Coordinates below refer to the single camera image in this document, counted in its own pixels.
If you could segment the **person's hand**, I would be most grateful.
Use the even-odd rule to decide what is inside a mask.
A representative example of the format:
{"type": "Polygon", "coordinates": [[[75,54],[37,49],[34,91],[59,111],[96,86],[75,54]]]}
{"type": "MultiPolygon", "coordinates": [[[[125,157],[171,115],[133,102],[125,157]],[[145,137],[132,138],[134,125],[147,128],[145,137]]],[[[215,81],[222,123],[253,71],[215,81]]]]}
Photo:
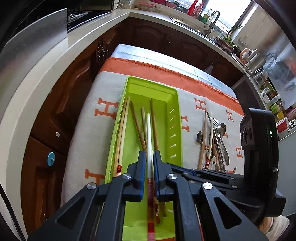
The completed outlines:
{"type": "Polygon", "coordinates": [[[290,220],[280,215],[278,217],[265,217],[258,228],[269,241],[276,241],[282,236],[289,224],[290,220]]]}

